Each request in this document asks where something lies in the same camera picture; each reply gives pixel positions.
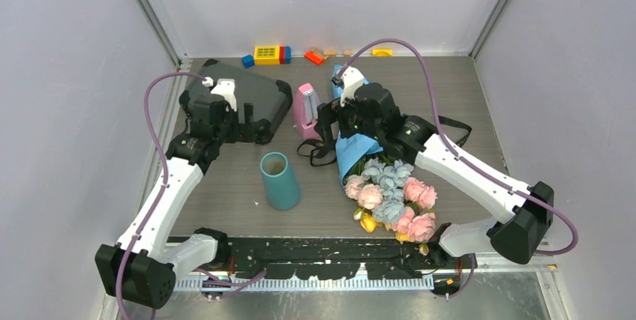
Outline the blue flower bouquet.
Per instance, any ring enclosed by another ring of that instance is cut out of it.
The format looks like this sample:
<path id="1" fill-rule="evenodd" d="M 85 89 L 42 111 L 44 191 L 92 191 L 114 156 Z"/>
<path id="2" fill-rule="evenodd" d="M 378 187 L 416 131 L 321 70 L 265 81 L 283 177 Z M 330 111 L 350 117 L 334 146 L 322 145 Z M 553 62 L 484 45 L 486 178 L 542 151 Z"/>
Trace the blue flower bouquet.
<path id="1" fill-rule="evenodd" d="M 353 219 L 367 233 L 384 228 L 427 256 L 436 230 L 435 188 L 413 177 L 412 165 L 390 158 L 367 136 L 340 137 L 335 150 L 345 196 L 357 204 Z"/>

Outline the black ribbon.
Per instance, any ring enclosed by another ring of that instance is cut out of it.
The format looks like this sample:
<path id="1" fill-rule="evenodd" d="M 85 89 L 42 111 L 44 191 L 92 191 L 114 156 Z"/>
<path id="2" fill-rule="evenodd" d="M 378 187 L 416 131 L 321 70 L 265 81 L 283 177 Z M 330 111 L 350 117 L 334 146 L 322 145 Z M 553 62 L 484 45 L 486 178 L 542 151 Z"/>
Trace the black ribbon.
<path id="1" fill-rule="evenodd" d="M 458 121 L 442 115 L 439 115 L 438 119 L 441 125 L 466 131 L 465 135 L 454 141 L 454 144 L 462 148 L 468 141 L 473 128 L 462 121 Z M 306 139 L 298 145 L 296 153 L 301 157 L 308 157 L 310 159 L 310 165 L 312 167 L 321 167 L 331 165 L 337 161 L 337 156 L 335 155 L 330 161 L 326 163 L 316 162 L 316 159 L 323 159 L 326 154 L 330 153 L 334 149 L 335 145 L 325 145 L 324 141 L 322 141 L 321 139 Z"/>

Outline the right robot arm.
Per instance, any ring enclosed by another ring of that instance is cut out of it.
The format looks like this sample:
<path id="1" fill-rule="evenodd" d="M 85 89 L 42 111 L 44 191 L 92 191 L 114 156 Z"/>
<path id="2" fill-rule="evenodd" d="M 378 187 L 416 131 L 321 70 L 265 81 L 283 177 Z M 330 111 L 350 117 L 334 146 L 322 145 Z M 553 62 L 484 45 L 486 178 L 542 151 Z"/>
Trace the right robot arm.
<path id="1" fill-rule="evenodd" d="M 488 166 L 439 135 L 429 121 L 402 114 L 390 91 L 378 83 L 358 88 L 353 99 L 320 104 L 317 114 L 316 131 L 323 140 L 335 141 L 333 123 L 342 137 L 375 139 L 392 157 L 443 178 L 490 213 L 472 223 L 443 223 L 427 249 L 433 265 L 447 268 L 461 256 L 488 250 L 525 265 L 538 253 L 553 222 L 548 208 L 554 190 L 548 184 L 530 186 Z"/>

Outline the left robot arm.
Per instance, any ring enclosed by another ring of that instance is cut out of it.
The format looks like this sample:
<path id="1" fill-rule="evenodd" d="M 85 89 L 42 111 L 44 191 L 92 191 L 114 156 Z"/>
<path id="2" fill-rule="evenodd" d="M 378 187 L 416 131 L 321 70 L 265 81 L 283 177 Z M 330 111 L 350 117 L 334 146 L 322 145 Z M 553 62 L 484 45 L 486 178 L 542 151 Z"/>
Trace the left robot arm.
<path id="1" fill-rule="evenodd" d="M 221 146 L 238 137 L 236 105 L 211 95 L 195 101 L 189 129 L 160 152 L 160 175 L 147 201 L 115 244 L 100 245 L 94 258 L 106 293 L 117 300 L 121 314 L 126 313 L 125 302 L 159 310 L 191 271 L 203 265 L 219 271 L 229 264 L 231 246 L 224 232 L 200 228 L 176 247 L 166 245 L 186 200 Z"/>

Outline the teal vase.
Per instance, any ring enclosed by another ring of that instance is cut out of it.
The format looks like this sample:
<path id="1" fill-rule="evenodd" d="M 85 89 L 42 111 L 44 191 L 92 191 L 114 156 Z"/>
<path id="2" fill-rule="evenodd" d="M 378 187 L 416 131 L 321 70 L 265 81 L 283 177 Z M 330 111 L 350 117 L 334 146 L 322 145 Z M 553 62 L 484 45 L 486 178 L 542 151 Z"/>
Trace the teal vase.
<path id="1" fill-rule="evenodd" d="M 288 158 L 280 152 L 267 153 L 260 161 L 265 196 L 269 204 L 286 211 L 300 202 L 301 190 Z"/>

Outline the grey black case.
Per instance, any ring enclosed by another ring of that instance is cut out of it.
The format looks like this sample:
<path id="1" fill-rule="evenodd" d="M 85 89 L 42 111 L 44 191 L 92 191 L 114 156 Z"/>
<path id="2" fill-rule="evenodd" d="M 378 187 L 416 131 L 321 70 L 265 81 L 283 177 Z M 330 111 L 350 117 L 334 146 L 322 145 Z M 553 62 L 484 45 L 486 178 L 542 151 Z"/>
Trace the grey black case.
<path id="1" fill-rule="evenodd" d="M 272 79 L 249 70 L 236 67 L 226 61 L 210 58 L 204 62 L 199 74 L 217 79 L 234 79 L 237 111 L 243 120 L 243 105 L 254 105 L 256 143 L 264 145 L 272 141 L 286 117 L 293 96 L 289 83 Z"/>

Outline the pink metronome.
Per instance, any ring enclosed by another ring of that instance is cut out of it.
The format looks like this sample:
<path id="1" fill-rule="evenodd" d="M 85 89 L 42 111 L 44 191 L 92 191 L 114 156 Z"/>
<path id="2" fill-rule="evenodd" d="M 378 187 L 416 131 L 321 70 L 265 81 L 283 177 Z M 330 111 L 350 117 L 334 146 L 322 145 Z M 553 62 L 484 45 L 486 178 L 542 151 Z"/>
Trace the pink metronome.
<path id="1" fill-rule="evenodd" d="M 294 128 L 303 140 L 318 139 L 315 131 L 318 120 L 317 106 L 320 105 L 317 92 L 310 83 L 300 85 L 292 103 L 292 121 Z"/>

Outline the yellow arch toy block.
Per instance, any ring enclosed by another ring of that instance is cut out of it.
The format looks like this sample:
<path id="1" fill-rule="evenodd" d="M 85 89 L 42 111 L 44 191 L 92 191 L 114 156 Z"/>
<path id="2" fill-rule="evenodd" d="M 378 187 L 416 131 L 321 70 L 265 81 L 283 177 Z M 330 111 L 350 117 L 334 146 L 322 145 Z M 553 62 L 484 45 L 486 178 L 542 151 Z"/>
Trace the yellow arch toy block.
<path id="1" fill-rule="evenodd" d="M 389 48 L 373 48 L 371 51 L 373 57 L 391 57 L 393 50 Z"/>

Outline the blue toy cube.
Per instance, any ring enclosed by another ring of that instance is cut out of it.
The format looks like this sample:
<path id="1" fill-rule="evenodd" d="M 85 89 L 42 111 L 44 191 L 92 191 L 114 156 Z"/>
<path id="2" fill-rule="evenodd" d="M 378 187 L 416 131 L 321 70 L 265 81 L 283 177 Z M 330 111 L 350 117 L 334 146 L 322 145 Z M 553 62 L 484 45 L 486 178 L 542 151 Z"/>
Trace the blue toy cube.
<path id="1" fill-rule="evenodd" d="M 241 58 L 241 63 L 244 68 L 248 69 L 255 66 L 255 60 L 252 55 L 245 55 Z"/>

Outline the orange red toy block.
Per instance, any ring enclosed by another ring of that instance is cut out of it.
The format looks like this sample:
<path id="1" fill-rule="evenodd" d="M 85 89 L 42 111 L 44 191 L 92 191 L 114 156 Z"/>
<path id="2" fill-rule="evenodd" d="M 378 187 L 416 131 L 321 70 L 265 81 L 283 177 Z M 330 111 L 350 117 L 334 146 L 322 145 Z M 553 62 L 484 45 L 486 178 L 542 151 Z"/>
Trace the orange red toy block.
<path id="1" fill-rule="evenodd" d="M 304 54 L 304 57 L 315 65 L 321 65 L 324 62 L 324 59 L 322 56 L 317 55 L 315 52 L 312 52 L 312 51 L 307 51 Z"/>

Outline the red blue toy block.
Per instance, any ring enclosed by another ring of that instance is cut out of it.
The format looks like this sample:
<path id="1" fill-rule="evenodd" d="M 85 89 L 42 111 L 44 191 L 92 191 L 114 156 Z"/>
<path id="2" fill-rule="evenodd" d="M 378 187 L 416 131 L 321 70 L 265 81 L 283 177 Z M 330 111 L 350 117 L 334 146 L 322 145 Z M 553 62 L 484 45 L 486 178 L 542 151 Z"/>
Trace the red blue toy block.
<path id="1" fill-rule="evenodd" d="M 291 48 L 289 46 L 280 46 L 279 47 L 279 63 L 280 64 L 289 64 L 291 62 Z"/>

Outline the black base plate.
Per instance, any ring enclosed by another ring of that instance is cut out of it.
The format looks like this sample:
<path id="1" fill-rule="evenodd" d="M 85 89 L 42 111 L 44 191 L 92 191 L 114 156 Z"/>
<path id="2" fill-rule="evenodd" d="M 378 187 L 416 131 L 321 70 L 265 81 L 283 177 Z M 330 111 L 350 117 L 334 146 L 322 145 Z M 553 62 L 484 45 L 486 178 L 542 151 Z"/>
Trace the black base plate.
<path id="1" fill-rule="evenodd" d="M 365 271 L 369 280 L 415 279 L 434 271 L 457 275 L 468 270 L 469 256 L 435 262 L 415 244 L 388 238 L 230 238 L 222 262 L 201 266 L 251 279 L 264 271 L 268 280 L 351 279 Z"/>

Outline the aluminium frame rail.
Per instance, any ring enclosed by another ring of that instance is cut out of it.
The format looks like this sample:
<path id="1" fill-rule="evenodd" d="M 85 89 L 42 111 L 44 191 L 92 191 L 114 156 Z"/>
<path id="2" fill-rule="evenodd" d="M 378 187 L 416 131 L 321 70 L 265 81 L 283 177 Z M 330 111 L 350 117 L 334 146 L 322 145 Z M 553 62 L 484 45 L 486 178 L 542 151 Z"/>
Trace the aluminium frame rail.
<path id="1" fill-rule="evenodd" d="M 458 287 L 470 259 L 434 262 L 412 244 L 370 238 L 230 238 L 220 255 L 183 275 L 176 263 L 131 255 L 124 267 L 127 300 L 158 308 L 174 292 L 434 290 Z"/>

